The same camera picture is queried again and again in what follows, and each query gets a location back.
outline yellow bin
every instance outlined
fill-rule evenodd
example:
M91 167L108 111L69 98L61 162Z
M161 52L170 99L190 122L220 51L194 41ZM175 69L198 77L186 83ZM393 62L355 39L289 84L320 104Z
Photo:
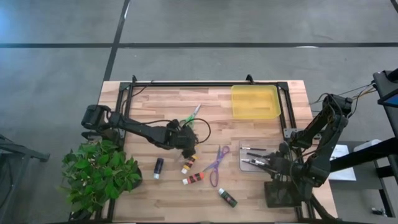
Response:
M280 115L277 88L274 85L232 86L234 119L274 119Z

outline potted plant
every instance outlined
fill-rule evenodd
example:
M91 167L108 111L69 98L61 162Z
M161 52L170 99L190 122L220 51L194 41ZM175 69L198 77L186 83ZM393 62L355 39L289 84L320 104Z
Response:
M137 161L132 157L126 160L126 153L118 149L109 140L90 141L63 158L62 174L70 187L60 188L68 192L67 201L72 203L73 213L89 217L107 200L141 184Z

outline wooden table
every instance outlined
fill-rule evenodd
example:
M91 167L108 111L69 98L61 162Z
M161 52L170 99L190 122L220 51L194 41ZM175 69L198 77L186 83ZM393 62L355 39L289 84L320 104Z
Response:
M311 122L304 82L287 81L298 128ZM120 82L104 82L100 105L113 110L116 106ZM239 169L238 142L242 139L282 139L279 119L236 120L231 111L231 87L148 87L132 99L130 118L142 122L157 119L184 119L201 103L197 118L211 126L209 140L199 145L199 160L190 175L202 171L216 158L219 145L228 145L231 153L219 167L218 187L227 190L238 205L231 208L211 186L209 176L203 181L183 185L188 175L181 173L183 161L176 161L181 151L166 151L149 144L146 139L127 134L125 152L139 161L143 183L131 193L124 192L114 208L114 222L293 222L297 221L293 208L268 208L264 196L264 181L269 174L242 172ZM196 122L199 139L208 134L204 123ZM160 180L155 180L154 167L158 157L164 158ZM329 182L314 189L321 204L336 217L336 208Z

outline small bottle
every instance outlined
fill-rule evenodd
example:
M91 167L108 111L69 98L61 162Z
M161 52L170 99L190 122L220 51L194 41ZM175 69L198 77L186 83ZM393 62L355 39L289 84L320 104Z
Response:
M193 174L186 179L183 179L182 182L184 185L195 183L196 181L203 180L205 178L205 174L203 172Z
M181 173L183 174L187 174L188 170L191 169L193 163L195 162L195 160L197 160L197 156L193 155L191 157L188 158L188 161L184 164L184 166L182 167Z
M231 207L235 207L236 204L238 203L232 196L230 196L229 193L227 193L224 189L219 189L218 193L221 195L221 197L229 203Z
M160 172L162 172L163 161L164 161L164 159L157 158L156 165L155 165L155 171L154 171L154 173L155 173L154 178L157 180L159 180Z

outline purple scissors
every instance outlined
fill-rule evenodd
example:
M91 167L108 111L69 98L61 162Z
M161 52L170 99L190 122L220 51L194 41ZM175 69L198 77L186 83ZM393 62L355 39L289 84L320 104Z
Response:
M218 165L220 162L223 160L224 156L229 153L229 147L228 146L223 146L221 149L221 146L218 146L218 152L217 152L217 159L214 161L214 163L210 164L210 166L206 167L203 171L206 171L208 169L214 168L213 171L210 173L210 183L213 187L217 187L218 185Z

